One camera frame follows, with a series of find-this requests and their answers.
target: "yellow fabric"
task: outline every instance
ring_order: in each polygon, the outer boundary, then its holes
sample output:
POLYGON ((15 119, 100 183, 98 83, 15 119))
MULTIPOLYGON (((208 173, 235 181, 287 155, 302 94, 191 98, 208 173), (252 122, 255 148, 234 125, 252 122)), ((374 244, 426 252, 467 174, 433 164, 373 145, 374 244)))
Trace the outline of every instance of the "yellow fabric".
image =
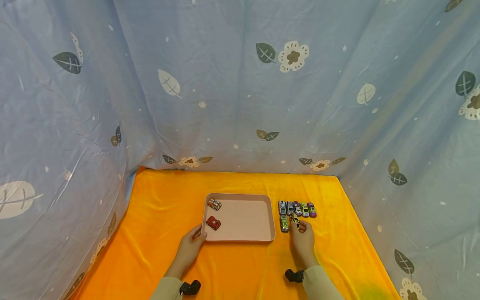
POLYGON ((130 206, 75 298, 149 299, 175 256, 181 237, 200 224, 211 192, 268 195, 276 237, 271 243, 208 242, 183 280, 202 283, 197 300, 307 299, 286 281, 302 269, 290 234, 280 232, 279 200, 310 201, 317 218, 319 262, 345 299, 400 299, 336 177, 145 170, 137 174, 130 206))

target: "hand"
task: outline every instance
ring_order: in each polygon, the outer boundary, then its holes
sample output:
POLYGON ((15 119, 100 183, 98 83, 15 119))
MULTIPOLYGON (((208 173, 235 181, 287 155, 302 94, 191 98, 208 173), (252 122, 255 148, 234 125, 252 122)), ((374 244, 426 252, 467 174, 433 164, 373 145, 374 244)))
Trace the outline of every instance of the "hand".
POLYGON ((164 277, 181 279, 183 272, 185 272, 195 258, 197 258, 198 251, 207 238, 207 233, 202 234, 201 231, 202 224, 197 225, 181 239, 177 254, 164 277))
POLYGON ((300 221, 300 227, 297 228, 297 224, 295 224, 294 221, 291 221, 290 228, 293 246, 305 265, 305 269, 314 265, 319 265, 313 254, 315 235, 313 234, 311 224, 305 221, 300 221))

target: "toy car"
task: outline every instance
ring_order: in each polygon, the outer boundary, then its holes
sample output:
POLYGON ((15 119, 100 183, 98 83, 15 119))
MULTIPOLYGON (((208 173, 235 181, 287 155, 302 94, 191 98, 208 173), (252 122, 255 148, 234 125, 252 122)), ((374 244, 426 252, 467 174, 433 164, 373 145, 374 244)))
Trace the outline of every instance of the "toy car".
POLYGON ((311 216, 312 218, 317 217, 317 212, 315 211, 315 206, 313 206, 313 203, 312 203, 312 202, 308 202, 308 203, 307 203, 307 207, 308 207, 308 209, 310 210, 310 216, 311 216))
POLYGON ((297 224, 297 228, 300 228, 299 217, 296 214, 291 214, 290 219, 297 224))
POLYGON ((218 200, 210 199, 208 200, 208 206, 215 210, 219 210, 222 207, 222 204, 218 200))
POLYGON ((301 207, 301 215, 305 218, 308 218, 310 214, 308 212, 307 203, 306 202, 300 203, 300 207, 301 207))
POLYGON ((293 209, 295 210, 295 213, 297 214, 297 216, 301 216, 301 207, 298 201, 293 202, 293 209))
POLYGON ((293 214, 295 211, 293 210, 293 202, 287 201, 287 215, 293 214))
POLYGON ((222 225, 222 223, 219 220, 215 219, 214 216, 210 216, 206 223, 208 226, 213 228, 213 230, 217 230, 220 227, 220 225, 222 225))
POLYGON ((285 201, 278 201, 278 213, 280 215, 287 214, 287 207, 285 206, 285 201))
POLYGON ((280 230, 282 232, 288 232, 288 219, 286 215, 280 216, 280 230))

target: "black object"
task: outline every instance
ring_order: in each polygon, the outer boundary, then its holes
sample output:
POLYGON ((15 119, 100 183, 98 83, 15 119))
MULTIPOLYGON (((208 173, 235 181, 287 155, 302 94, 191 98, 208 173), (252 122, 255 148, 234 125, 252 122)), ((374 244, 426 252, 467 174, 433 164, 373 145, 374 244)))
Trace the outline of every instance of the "black object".
POLYGON ((296 283, 302 283, 303 282, 303 273, 305 271, 300 270, 296 273, 294 273, 291 269, 288 269, 285 271, 285 277, 288 279, 290 282, 296 282, 296 283))
POLYGON ((184 282, 181 287, 180 287, 180 296, 191 296, 191 295, 196 295, 198 293, 198 290, 200 289, 200 281, 194 280, 192 284, 188 284, 184 282))

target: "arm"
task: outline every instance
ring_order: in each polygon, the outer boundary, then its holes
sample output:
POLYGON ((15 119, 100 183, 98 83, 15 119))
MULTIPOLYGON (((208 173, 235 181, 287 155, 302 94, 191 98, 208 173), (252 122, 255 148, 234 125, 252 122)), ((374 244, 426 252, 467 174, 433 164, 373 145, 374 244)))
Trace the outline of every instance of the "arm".
POLYGON ((185 270, 197 258, 198 251, 207 235, 201 234, 202 225, 190 230, 180 241, 177 254, 163 278, 158 283, 150 300, 181 300, 180 287, 183 284, 181 277, 185 270))
POLYGON ((313 254, 315 235, 310 223, 300 221, 300 228, 294 222, 290 223, 293 244, 306 270, 303 277, 303 287, 311 300, 343 300, 325 270, 320 266, 313 254))

